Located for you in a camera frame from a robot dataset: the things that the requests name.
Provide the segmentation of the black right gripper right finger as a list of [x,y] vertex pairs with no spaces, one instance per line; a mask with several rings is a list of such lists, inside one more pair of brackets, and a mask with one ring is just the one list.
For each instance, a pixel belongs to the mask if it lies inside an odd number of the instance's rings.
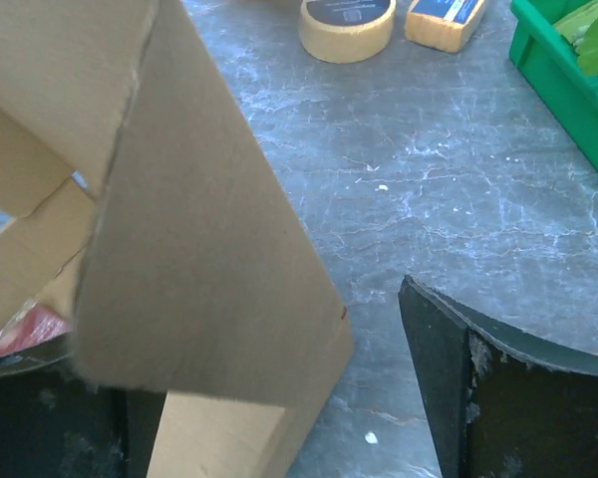
[[405,277],[399,291],[445,477],[598,477],[598,356]]

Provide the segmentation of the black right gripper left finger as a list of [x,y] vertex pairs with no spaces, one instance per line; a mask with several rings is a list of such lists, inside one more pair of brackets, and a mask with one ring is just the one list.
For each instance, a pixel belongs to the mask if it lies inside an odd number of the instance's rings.
[[145,477],[165,396],[82,381],[65,358],[0,362],[0,477]]

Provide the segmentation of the red packet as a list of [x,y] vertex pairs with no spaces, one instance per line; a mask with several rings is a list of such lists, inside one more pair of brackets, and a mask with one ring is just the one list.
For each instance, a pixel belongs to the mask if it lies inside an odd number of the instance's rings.
[[70,329],[54,309],[34,303],[13,316],[0,331],[0,359],[48,342]]

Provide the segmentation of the cardboard sheet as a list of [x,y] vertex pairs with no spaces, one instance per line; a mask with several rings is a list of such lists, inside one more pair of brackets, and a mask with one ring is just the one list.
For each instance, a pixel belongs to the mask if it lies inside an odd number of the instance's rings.
[[347,310],[179,1],[0,1],[0,331],[162,393],[145,477],[282,477],[346,367]]

